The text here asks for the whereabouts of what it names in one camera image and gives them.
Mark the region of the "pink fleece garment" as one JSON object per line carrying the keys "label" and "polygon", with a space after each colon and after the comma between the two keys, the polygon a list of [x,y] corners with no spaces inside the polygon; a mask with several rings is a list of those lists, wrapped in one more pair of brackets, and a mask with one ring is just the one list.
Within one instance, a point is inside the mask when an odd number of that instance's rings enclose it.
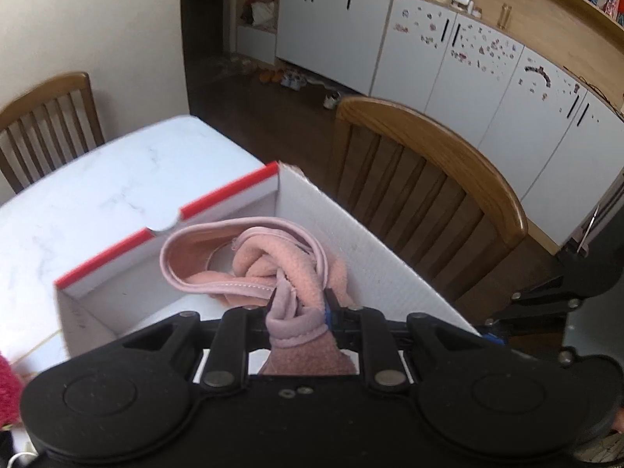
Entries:
{"label": "pink fleece garment", "polygon": [[270,376],[345,376],[356,368],[325,322],[324,290],[351,307],[346,263],[305,228],[275,216],[188,226],[165,241],[163,277],[175,289],[231,307],[266,307],[279,289],[280,319],[266,325]]}

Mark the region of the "wooden chair with curved back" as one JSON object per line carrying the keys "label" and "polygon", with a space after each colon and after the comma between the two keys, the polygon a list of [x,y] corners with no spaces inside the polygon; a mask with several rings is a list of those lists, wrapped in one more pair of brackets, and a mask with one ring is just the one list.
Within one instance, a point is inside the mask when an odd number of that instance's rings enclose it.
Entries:
{"label": "wooden chair with curved back", "polygon": [[361,223],[387,211],[376,236],[448,303],[484,279],[527,237],[513,188],[473,145],[413,109],[348,96],[337,106],[324,188],[340,194],[356,131],[370,140],[345,208],[372,189]]}

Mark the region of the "pink fuzzy plush ball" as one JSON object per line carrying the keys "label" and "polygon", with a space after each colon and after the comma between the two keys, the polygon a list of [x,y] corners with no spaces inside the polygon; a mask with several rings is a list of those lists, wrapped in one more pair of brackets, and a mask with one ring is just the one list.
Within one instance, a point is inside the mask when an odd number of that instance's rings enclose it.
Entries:
{"label": "pink fuzzy plush ball", "polygon": [[9,362],[0,356],[0,427],[7,429],[19,422],[22,383]]}

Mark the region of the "wooden chair at far side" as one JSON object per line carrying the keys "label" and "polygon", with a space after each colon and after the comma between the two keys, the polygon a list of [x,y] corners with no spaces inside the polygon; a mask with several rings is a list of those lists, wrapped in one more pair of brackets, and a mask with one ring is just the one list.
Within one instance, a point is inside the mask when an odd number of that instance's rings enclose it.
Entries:
{"label": "wooden chair at far side", "polygon": [[86,72],[49,78],[1,110],[1,174],[13,193],[104,144]]}

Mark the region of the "white cabinet wall unit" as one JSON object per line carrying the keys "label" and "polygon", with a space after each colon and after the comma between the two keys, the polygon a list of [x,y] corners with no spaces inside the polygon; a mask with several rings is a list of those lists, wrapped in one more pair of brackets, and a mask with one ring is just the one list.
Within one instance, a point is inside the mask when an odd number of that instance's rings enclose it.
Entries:
{"label": "white cabinet wall unit", "polygon": [[584,0],[275,1],[270,60],[455,131],[507,179],[542,244],[597,227],[623,170],[611,18]]}

